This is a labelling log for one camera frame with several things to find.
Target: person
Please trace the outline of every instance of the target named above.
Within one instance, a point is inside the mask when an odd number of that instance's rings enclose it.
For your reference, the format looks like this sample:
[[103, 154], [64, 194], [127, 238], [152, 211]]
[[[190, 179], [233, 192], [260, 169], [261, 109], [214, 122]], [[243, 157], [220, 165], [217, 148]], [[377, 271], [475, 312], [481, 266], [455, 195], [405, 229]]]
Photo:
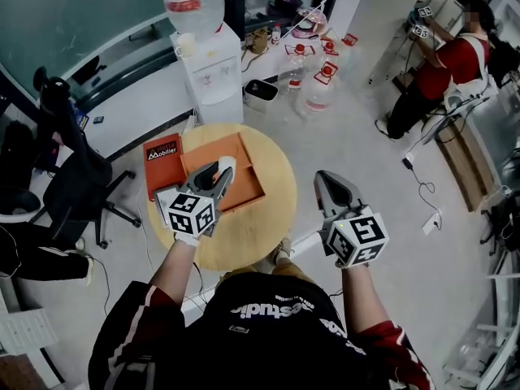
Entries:
[[375, 126], [391, 139], [401, 139], [420, 119], [443, 101], [444, 91], [453, 78], [455, 84], [465, 84], [479, 78], [479, 59], [473, 46], [462, 36], [476, 37], [484, 49], [485, 63], [489, 59], [488, 34], [495, 27], [495, 16], [482, 0], [470, 0], [464, 12], [464, 33], [453, 37], [434, 20], [427, 20], [436, 37], [445, 41], [437, 51], [417, 35], [410, 35], [426, 61], [414, 81], [399, 97], [389, 117], [378, 119]]
[[94, 261], [75, 253], [85, 247], [80, 238], [75, 244], [62, 237], [50, 238], [50, 229], [31, 223], [0, 223], [0, 278], [27, 280], [78, 279], [88, 286]]
[[93, 347], [92, 390], [335, 384], [435, 388], [384, 309], [367, 266], [341, 271], [344, 328], [330, 297], [289, 259], [287, 239], [253, 266], [227, 273], [188, 327], [180, 310], [196, 246], [177, 239], [149, 284], [132, 282]]

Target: open cardboard box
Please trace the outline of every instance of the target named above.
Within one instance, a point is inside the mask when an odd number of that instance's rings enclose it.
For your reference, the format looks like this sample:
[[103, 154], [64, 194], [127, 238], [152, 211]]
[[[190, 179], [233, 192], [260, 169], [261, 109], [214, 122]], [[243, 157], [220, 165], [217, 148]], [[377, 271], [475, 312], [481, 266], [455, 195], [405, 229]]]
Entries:
[[207, 163], [217, 162], [221, 156], [232, 156], [236, 159], [236, 175], [219, 203], [220, 211], [226, 213], [265, 197], [240, 133], [231, 134], [182, 154], [180, 160], [186, 175], [189, 175]]

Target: black pants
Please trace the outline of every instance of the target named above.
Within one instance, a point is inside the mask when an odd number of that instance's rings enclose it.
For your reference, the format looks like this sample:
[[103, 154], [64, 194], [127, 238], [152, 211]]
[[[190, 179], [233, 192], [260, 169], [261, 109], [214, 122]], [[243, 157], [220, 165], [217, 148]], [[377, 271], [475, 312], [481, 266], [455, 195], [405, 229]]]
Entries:
[[49, 228], [29, 223], [0, 224], [16, 241], [18, 257], [11, 237], [0, 228], [0, 271], [10, 275], [18, 266], [15, 277], [29, 280], [82, 279], [89, 270], [89, 260], [78, 254], [51, 252], [39, 247], [71, 250], [67, 240], [51, 240]]
[[424, 115], [437, 108], [442, 98], [429, 100], [413, 81], [393, 107], [387, 131], [392, 139], [401, 139]]

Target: black office chair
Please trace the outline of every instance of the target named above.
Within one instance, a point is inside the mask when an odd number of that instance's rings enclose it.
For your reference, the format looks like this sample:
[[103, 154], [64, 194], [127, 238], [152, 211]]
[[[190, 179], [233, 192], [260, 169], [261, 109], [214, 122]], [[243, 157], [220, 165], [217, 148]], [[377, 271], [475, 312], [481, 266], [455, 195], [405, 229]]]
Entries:
[[53, 117], [55, 130], [61, 135], [63, 144], [74, 153], [59, 168], [43, 195], [44, 208], [34, 222], [45, 212], [52, 218], [51, 237], [56, 239], [71, 223], [94, 221], [96, 224], [96, 244], [106, 249], [108, 243], [101, 241], [102, 210], [126, 219], [134, 227], [141, 226], [138, 218], [132, 218], [115, 209], [114, 203], [107, 201], [109, 195], [125, 177], [134, 179], [136, 174], [125, 171], [112, 181], [112, 166], [87, 143], [85, 134], [77, 125], [71, 103], [69, 86], [57, 77], [47, 78], [46, 70], [40, 67], [34, 74], [34, 88], [40, 93], [40, 108]]

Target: white cup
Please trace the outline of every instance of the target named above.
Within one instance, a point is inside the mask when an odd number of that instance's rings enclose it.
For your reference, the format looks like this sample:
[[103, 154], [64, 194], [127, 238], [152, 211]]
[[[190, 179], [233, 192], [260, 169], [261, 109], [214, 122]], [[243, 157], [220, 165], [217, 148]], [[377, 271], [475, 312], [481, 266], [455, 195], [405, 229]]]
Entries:
[[181, 58], [187, 58], [195, 53], [195, 35], [193, 33], [183, 33], [177, 37], [177, 47], [175, 54]]

